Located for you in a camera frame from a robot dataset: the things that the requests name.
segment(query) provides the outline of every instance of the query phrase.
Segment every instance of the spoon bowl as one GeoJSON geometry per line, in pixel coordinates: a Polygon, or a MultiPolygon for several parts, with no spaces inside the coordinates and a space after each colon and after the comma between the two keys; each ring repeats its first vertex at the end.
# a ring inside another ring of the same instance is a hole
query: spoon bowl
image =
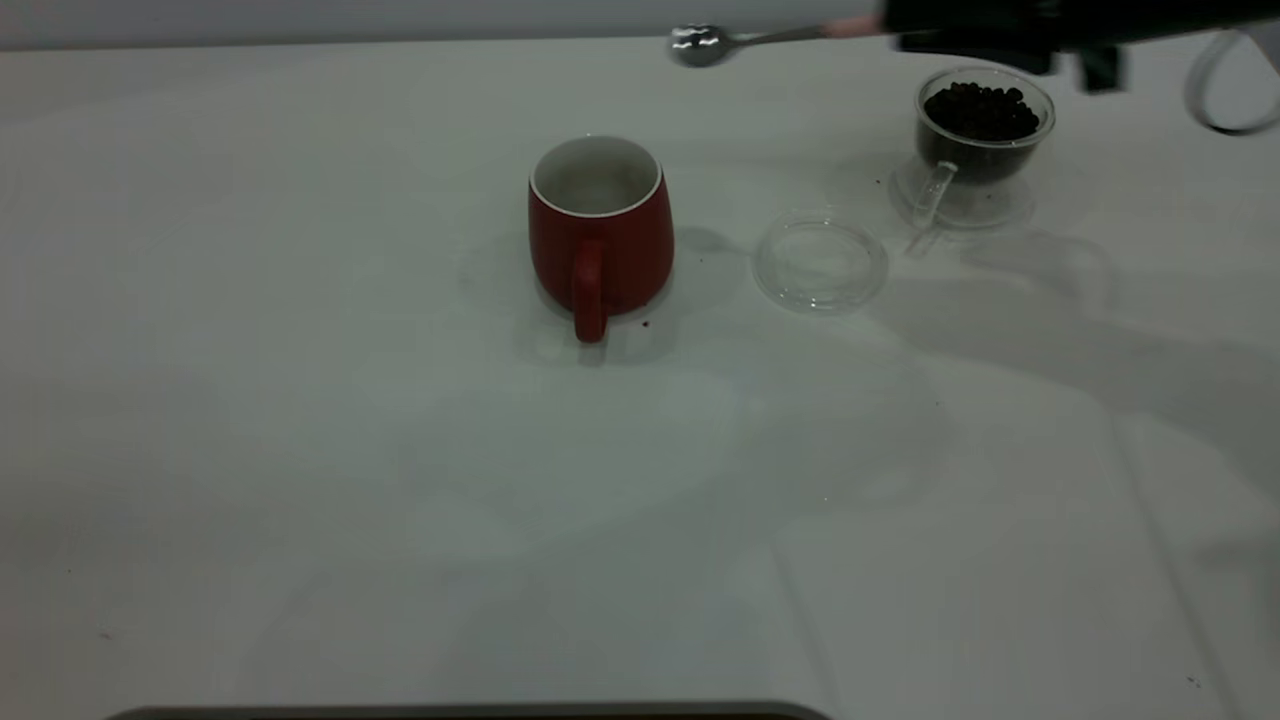
{"type": "Polygon", "coordinates": [[[689,68],[718,65],[736,53],[741,44],[718,26],[692,24],[671,31],[671,56],[689,68]]]}

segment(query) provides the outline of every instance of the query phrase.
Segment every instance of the mug rim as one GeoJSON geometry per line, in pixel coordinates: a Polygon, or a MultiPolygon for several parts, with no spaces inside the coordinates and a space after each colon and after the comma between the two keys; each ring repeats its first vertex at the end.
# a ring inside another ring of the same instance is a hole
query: mug rim
{"type": "Polygon", "coordinates": [[[630,213],[630,211],[640,208],[641,205],[644,205],[649,200],[653,200],[653,196],[658,193],[658,188],[662,187],[662,181],[664,178],[666,178],[666,172],[662,169],[662,163],[659,163],[658,159],[654,158],[653,152],[649,152],[648,150],[645,150],[645,147],[643,145],[640,145],[639,142],[635,142],[632,140],[627,140],[625,137],[620,137],[620,136],[616,136],[616,135],[588,133],[588,135],[584,135],[584,136],[580,136],[580,137],[566,140],[564,142],[561,142],[556,147],[552,147],[550,150],[548,150],[547,152],[544,152],[543,156],[538,159],[538,163],[534,164],[534,169],[529,170],[529,190],[531,190],[534,192],[534,195],[538,196],[538,200],[543,205],[550,208],[552,210],[554,210],[557,213],[568,215],[571,218],[582,218],[582,219],[586,219],[586,220],[602,220],[602,219],[607,219],[607,218],[617,218],[618,215],[625,215],[625,214],[627,214],[627,213],[630,213]],[[567,210],[564,208],[561,208],[559,205],[552,202],[550,200],[547,200],[547,197],[543,196],[543,191],[538,190],[538,183],[534,181],[534,178],[538,176],[538,168],[541,168],[543,163],[547,161],[547,159],[550,158],[552,154],[556,152],[557,150],[559,150],[561,147],[564,147],[566,145],[573,145],[576,142],[584,142],[584,141],[588,141],[588,140],[607,140],[607,141],[613,141],[613,142],[621,142],[623,145],[630,145],[631,147],[635,147],[636,150],[639,150],[640,152],[643,152],[644,156],[648,158],[650,163],[653,163],[653,169],[654,169],[653,187],[649,188],[649,192],[646,192],[644,195],[644,197],[641,197],[640,200],[632,202],[631,205],[627,205],[626,208],[622,208],[621,210],[613,210],[611,213],[598,213],[598,214],[575,213],[572,210],[567,210]]]}
{"type": "Polygon", "coordinates": [[[1041,86],[1036,85],[1030,79],[1018,73],[1011,73],[1002,68],[992,68],[987,65],[959,65],[955,68],[947,68],[940,73],[933,73],[924,82],[920,83],[920,90],[916,91],[915,94],[915,113],[920,118],[920,120],[929,127],[929,129],[941,135],[942,137],[946,137],[947,140],[954,140],[961,145],[970,145],[973,147],[984,147],[984,149],[1007,150],[1014,147],[1027,147],[1028,145],[1036,145],[1037,142],[1044,140],[1044,136],[1047,136],[1050,131],[1053,129],[1053,126],[1057,123],[1057,108],[1053,106],[1053,97],[1051,97],[1048,92],[1044,92],[1044,88],[1042,88],[1041,86]],[[1019,137],[1018,140],[974,140],[972,137],[965,137],[963,135],[954,133],[943,128],[938,123],[933,122],[933,118],[931,118],[929,114],[924,111],[924,101],[928,100],[928,97],[924,96],[924,91],[928,90],[928,87],[934,82],[950,74],[972,72],[972,70],[980,70],[993,76],[1011,77],[1019,82],[1027,83],[1029,87],[1034,88],[1036,92],[1041,95],[1041,97],[1043,97],[1044,105],[1048,108],[1048,117],[1044,119],[1043,123],[1041,123],[1041,127],[1036,128],[1036,132],[1025,137],[1019,137]]]}

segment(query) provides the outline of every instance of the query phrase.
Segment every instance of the metal spoon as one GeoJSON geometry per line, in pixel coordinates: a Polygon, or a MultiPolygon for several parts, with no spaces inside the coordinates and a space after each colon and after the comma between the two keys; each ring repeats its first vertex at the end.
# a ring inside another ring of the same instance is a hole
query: metal spoon
{"type": "Polygon", "coordinates": [[[820,26],[754,36],[733,36],[719,26],[691,24],[671,31],[667,47],[671,56],[689,68],[709,68],[723,63],[739,50],[753,45],[796,42],[800,40],[867,37],[881,33],[878,15],[832,20],[820,26]]]}

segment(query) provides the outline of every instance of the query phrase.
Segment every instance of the white wall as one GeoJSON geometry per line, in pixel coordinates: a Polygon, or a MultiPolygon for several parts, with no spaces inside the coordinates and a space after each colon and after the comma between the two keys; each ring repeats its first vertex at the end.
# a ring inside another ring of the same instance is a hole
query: white wall
{"type": "Polygon", "coordinates": [[[783,28],[877,0],[6,0],[0,49],[783,28]]]}

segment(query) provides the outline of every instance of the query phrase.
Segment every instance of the coffee grounds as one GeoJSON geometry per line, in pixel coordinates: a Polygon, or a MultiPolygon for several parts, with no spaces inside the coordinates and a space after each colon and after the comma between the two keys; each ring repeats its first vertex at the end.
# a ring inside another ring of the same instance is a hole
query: coffee grounds
{"type": "Polygon", "coordinates": [[[952,82],[924,101],[924,111],[947,132],[988,142],[1027,137],[1039,127],[1039,118],[1023,102],[1023,91],[1016,87],[952,82]]]}

